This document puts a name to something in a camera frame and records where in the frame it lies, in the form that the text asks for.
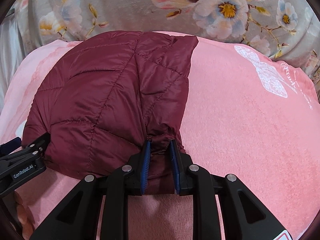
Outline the person's left hand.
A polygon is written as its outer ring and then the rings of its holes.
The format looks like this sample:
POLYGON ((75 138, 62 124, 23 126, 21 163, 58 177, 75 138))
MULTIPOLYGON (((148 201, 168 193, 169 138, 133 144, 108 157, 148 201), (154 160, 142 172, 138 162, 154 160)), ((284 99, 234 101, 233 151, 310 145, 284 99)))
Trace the person's left hand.
POLYGON ((23 200, 16 191, 14 191, 14 200, 16 202, 17 218, 22 225, 22 237, 25 240, 29 240, 34 232, 34 228, 31 221, 28 218, 26 209, 23 206, 23 200))

